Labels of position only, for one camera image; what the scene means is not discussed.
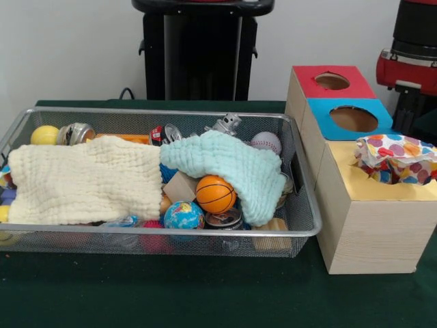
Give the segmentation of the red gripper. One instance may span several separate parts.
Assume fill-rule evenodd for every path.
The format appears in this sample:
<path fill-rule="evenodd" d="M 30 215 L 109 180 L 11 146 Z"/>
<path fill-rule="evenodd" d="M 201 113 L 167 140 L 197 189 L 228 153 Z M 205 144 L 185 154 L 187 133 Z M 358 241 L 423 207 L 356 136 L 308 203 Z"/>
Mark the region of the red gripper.
<path fill-rule="evenodd" d="M 436 60 L 405 57 L 391 49 L 383 49 L 376 64 L 376 81 L 388 88 L 396 87 L 399 98 L 394 129 L 407 135 L 413 123 L 419 91 L 436 96 Z"/>

